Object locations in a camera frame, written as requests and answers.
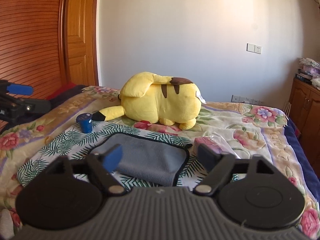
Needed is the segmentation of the palm leaf cloth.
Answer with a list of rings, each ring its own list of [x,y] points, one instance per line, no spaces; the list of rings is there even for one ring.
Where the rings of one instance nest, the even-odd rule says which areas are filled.
[[[138,122],[132,127],[110,122],[93,122],[93,126],[93,131],[88,134],[80,132],[78,125],[73,125],[65,130],[18,169],[18,181],[23,186],[27,186],[57,157],[67,156],[69,159],[82,159],[94,146],[97,146],[105,139],[109,139],[110,136],[117,132],[139,135],[176,146],[187,146],[187,144],[193,144],[195,138],[212,138],[219,134],[219,136],[226,140],[239,158],[242,155],[240,150],[244,149],[238,139],[239,132],[234,135],[236,129],[227,129],[225,132],[221,128],[210,128],[205,131],[204,128],[208,128],[208,126],[196,125],[191,130],[178,131],[178,128],[175,126],[150,125],[146,122]],[[178,177],[177,185],[193,189],[207,175],[207,172],[198,161],[196,153],[191,146],[188,151],[190,157],[184,168],[182,168],[182,174]],[[126,189],[130,189],[133,186],[151,187],[160,185],[160,183],[153,183],[150,180],[139,179],[137,176],[129,175],[128,172],[114,172],[113,175]]]

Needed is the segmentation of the wooden slatted wardrobe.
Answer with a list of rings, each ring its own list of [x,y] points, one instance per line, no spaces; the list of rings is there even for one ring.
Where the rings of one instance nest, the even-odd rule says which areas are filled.
[[[1,0],[1,79],[44,99],[66,84],[65,0]]]

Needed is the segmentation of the white wall switch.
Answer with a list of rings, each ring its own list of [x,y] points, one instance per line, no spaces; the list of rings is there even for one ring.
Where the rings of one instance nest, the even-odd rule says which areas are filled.
[[[246,51],[251,53],[261,54],[262,46],[248,43],[246,47]]]

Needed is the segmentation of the wall power strip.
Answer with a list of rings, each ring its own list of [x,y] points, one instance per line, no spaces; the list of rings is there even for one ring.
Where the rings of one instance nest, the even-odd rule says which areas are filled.
[[[261,100],[256,100],[252,98],[247,98],[245,96],[238,96],[238,95],[232,95],[231,102],[238,102],[238,103],[246,103],[250,105],[264,105],[264,102]]]

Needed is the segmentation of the red cloth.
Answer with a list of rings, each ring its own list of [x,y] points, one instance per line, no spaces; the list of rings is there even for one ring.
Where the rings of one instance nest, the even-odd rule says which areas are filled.
[[[72,89],[76,86],[76,84],[69,82],[62,87],[60,87],[58,90],[56,90],[54,93],[50,94],[46,97],[46,100],[52,100],[53,98],[57,97],[58,95],[62,94],[63,92],[68,91],[69,89]]]

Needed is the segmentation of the floral bed quilt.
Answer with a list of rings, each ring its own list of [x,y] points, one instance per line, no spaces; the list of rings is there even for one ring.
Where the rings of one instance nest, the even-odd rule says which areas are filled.
[[[113,88],[76,86],[52,99],[52,111],[23,118],[14,125],[1,124],[1,238],[10,239],[22,227],[15,209],[15,199],[23,189],[17,172],[41,148],[73,125],[81,113],[119,103],[119,92]],[[319,238],[319,200],[308,189],[302,167],[287,142],[284,127],[288,117],[279,109],[244,103],[208,102],[202,106],[196,125],[210,128],[236,129],[244,148],[241,159],[260,154],[275,165],[303,194],[305,211],[298,228],[311,239]],[[138,122],[125,116],[110,123],[132,127]]]

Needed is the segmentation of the blue cup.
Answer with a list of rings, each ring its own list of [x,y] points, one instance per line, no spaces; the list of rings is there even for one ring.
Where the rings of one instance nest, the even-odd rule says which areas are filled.
[[[92,114],[82,113],[76,117],[76,123],[79,124],[82,133],[92,132]]]

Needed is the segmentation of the dark blue blanket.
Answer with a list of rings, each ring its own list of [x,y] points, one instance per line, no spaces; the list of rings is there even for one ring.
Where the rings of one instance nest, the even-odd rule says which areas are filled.
[[[313,196],[319,200],[319,179],[315,174],[312,166],[310,165],[303,148],[298,140],[298,128],[294,122],[289,118],[287,125],[284,127],[284,134],[289,145],[293,148],[296,158],[302,167],[305,183],[313,194]]]

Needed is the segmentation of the purple and grey towel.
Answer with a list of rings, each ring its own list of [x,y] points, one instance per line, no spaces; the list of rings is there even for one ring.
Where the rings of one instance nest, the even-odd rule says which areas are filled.
[[[176,186],[189,160],[191,142],[182,137],[162,134],[160,139],[116,133],[90,150],[104,154],[120,144],[123,156],[116,171],[162,186]]]

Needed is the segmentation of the wooden cabinet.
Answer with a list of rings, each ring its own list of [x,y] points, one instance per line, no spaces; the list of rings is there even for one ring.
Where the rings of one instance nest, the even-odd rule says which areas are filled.
[[[311,158],[318,154],[319,143],[319,90],[295,78],[289,98],[289,117],[301,132],[300,144]]]

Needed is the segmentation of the pile of folded clothes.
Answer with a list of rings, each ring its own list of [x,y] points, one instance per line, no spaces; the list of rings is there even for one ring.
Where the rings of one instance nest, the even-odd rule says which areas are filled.
[[[313,79],[319,78],[319,63],[313,59],[301,57],[295,78],[311,85]]]

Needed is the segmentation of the yellow plush toy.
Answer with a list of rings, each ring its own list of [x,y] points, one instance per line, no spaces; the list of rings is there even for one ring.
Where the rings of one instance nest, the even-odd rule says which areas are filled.
[[[92,115],[94,121],[110,121],[121,116],[136,121],[179,124],[179,129],[195,126],[201,106],[206,103],[197,85],[182,77],[142,72],[132,76],[118,95],[119,106],[106,107]]]

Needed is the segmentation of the pink tissue box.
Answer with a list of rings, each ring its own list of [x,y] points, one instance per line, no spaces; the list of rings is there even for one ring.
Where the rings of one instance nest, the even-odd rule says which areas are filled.
[[[193,144],[193,152],[197,155],[199,146],[205,144],[215,153],[230,153],[235,155],[231,146],[225,141],[225,139],[219,135],[212,135],[210,137],[196,137]]]

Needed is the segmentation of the wooden door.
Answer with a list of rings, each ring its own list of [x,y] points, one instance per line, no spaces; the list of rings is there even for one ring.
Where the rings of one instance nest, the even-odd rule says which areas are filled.
[[[66,0],[65,56],[67,80],[97,85],[97,0]]]

